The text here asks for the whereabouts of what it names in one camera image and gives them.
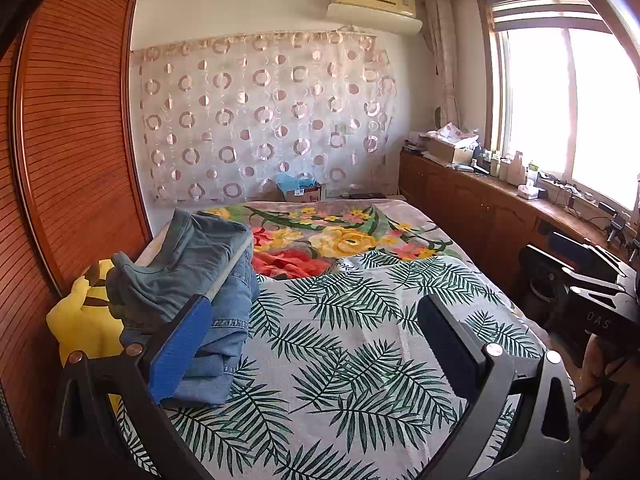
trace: red flower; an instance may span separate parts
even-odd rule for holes
[[[254,227],[251,229],[254,232],[254,245],[262,245],[262,242],[270,242],[272,240],[271,236],[268,235],[268,231],[265,231],[264,227]]]
[[[285,249],[279,253],[254,253],[251,264],[258,274],[277,279],[318,276],[330,266],[296,249]]]

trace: folded clothes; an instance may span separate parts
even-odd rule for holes
[[[244,251],[214,297],[211,328],[191,361],[174,396],[162,404],[224,404],[240,360],[249,329],[249,311],[260,288],[251,266],[252,248]],[[125,328],[120,335],[124,347],[144,344],[150,334]]]
[[[147,267],[124,253],[111,257],[114,267],[106,279],[111,315],[125,327],[155,330],[171,321],[192,294],[212,299],[252,240],[245,225],[176,208],[162,247]]]

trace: yellowed air conditioner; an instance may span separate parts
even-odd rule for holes
[[[422,22],[415,19],[415,0],[331,0],[328,19],[397,34],[416,34]]]

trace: metal screw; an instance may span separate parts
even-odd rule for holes
[[[80,362],[80,359],[82,359],[82,352],[79,350],[75,350],[74,352],[71,352],[71,354],[69,354],[69,357],[66,360],[74,365],[77,362]]]
[[[127,346],[125,352],[131,357],[135,357],[136,355],[142,354],[142,350],[143,348],[140,343],[131,343],[129,346]]]
[[[494,357],[498,357],[498,356],[502,355],[502,347],[500,345],[498,345],[498,343],[489,343],[486,346],[486,352],[489,355],[492,355]]]
[[[546,353],[546,358],[550,363],[553,363],[555,365],[560,364],[562,362],[562,358],[560,357],[560,354],[555,350],[549,350]]]

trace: jeans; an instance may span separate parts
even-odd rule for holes
[[[213,320],[200,349],[171,399],[163,406],[224,404],[238,367],[242,345],[249,330],[249,312],[260,288],[251,266],[252,248],[248,248],[211,302]],[[120,335],[124,347],[132,342],[145,343],[149,334],[125,328]]]

